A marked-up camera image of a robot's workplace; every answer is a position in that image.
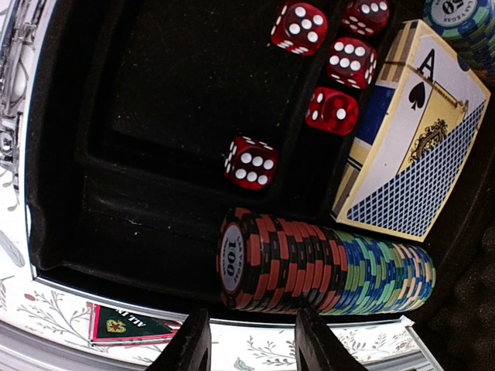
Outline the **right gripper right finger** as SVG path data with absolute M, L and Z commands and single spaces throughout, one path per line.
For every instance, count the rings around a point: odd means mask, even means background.
M 312 307 L 299 309 L 296 316 L 295 356 L 297 370 L 367 371 Z

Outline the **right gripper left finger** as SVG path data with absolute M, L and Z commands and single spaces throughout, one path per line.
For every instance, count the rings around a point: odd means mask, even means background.
M 211 370 L 210 316 L 205 308 L 189 314 L 147 371 Z

